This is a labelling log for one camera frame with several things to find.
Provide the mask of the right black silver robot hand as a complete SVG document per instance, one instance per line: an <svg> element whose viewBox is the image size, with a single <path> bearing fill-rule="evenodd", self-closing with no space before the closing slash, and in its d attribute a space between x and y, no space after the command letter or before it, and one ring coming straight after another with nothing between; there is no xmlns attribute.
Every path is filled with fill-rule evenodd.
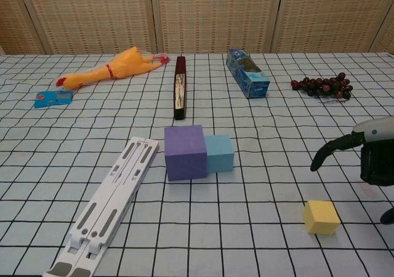
<svg viewBox="0 0 394 277"><path fill-rule="evenodd" d="M381 187L394 185L394 116L370 119L355 125L352 132L323 145L312 160L317 171L337 150L361 147L360 178Z"/></svg>

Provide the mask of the small yellow foam cube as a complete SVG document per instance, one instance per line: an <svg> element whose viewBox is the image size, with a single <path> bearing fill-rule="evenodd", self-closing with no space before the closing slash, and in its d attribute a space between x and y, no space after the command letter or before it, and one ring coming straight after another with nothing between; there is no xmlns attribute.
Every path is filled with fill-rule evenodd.
<svg viewBox="0 0 394 277"><path fill-rule="evenodd" d="M309 234L332 235L341 223L331 201L310 200L302 215Z"/></svg>

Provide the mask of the light blue foam cube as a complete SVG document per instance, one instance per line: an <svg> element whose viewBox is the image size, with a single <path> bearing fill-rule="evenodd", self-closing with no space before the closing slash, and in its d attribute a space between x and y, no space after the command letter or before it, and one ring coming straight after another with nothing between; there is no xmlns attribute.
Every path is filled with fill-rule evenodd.
<svg viewBox="0 0 394 277"><path fill-rule="evenodd" d="M207 173L233 170L234 149L229 135L207 135Z"/></svg>

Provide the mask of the large purple foam cube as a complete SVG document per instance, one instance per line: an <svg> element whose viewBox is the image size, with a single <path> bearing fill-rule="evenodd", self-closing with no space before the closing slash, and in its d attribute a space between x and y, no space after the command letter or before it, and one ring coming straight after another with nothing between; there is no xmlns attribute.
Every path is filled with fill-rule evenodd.
<svg viewBox="0 0 394 277"><path fill-rule="evenodd" d="M201 125L164 128L164 157L170 181L207 177L207 148Z"/></svg>

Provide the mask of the dark red grape bunch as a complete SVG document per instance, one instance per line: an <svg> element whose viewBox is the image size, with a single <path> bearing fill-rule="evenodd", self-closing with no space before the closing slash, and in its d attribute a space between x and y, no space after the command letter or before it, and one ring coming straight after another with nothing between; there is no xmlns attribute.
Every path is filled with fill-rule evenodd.
<svg viewBox="0 0 394 277"><path fill-rule="evenodd" d="M353 86L346 78L344 72L340 72L331 78L309 78L304 77L300 81L290 82L292 90L302 90L310 97L336 98L338 100L349 100L352 96Z"/></svg>

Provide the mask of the blue cookie box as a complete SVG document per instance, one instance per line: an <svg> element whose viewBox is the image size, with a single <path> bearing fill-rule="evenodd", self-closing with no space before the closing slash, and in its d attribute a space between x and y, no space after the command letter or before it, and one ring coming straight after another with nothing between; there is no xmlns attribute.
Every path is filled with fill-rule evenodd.
<svg viewBox="0 0 394 277"><path fill-rule="evenodd" d="M226 65L246 98L263 98L270 78L255 64L243 49L229 49Z"/></svg>

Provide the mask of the blue checkered tablecloth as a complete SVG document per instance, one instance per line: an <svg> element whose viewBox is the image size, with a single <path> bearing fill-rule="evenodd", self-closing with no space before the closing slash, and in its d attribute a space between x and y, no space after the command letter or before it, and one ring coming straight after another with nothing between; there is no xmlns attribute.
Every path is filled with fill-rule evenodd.
<svg viewBox="0 0 394 277"><path fill-rule="evenodd" d="M0 276L40 276L133 136L164 141L175 125L175 61L134 78L75 92L65 106L34 98L63 74L107 55L0 56ZM359 122L394 115L394 56L252 54L270 77L247 99L224 54L188 54L187 114L206 135L227 134L231 172L170 182L159 150L96 274L141 277L394 277L394 187L360 179L358 149L338 151L317 172L316 151ZM346 74L349 100L292 90L304 77ZM331 201L332 235L309 234L303 209Z"/></svg>

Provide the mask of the long dark red box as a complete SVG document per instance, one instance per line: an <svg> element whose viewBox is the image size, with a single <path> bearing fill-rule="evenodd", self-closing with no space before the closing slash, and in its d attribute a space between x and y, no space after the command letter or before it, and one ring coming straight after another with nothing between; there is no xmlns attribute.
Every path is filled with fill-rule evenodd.
<svg viewBox="0 0 394 277"><path fill-rule="evenodd" d="M187 104L187 70L185 56L178 56L174 75L174 119L185 118Z"/></svg>

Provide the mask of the bamboo folding screen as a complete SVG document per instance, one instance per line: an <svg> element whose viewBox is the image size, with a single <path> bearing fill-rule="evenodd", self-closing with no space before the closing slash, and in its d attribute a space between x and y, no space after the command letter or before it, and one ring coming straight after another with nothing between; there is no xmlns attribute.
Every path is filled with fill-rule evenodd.
<svg viewBox="0 0 394 277"><path fill-rule="evenodd" d="M394 0L0 0L6 54L394 53Z"/></svg>

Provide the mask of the yellow rubber chicken toy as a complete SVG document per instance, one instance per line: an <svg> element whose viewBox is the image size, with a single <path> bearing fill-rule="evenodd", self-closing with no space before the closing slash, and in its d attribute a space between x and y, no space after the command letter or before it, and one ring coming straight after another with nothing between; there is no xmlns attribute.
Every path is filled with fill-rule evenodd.
<svg viewBox="0 0 394 277"><path fill-rule="evenodd" d="M107 79L124 79L155 70L167 62L170 57L166 53L144 57L137 47L121 52L105 65L92 70L72 73L57 80L56 86L66 90L79 89L81 86Z"/></svg>

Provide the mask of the white folding laptop stand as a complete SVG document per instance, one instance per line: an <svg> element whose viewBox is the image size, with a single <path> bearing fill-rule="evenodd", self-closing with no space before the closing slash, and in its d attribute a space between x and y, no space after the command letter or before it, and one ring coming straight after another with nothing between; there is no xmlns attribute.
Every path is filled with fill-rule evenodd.
<svg viewBox="0 0 394 277"><path fill-rule="evenodd" d="M92 277L159 148L132 137L69 231L69 240L42 277Z"/></svg>

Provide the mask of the blue card packet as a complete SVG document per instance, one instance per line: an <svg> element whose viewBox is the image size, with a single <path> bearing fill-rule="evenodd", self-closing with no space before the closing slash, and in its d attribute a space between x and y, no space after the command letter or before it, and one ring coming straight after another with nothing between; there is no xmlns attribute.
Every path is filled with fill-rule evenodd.
<svg viewBox="0 0 394 277"><path fill-rule="evenodd" d="M35 108L43 108L54 105L66 105L71 103L73 98L72 91L65 90L47 90L38 92L34 101Z"/></svg>

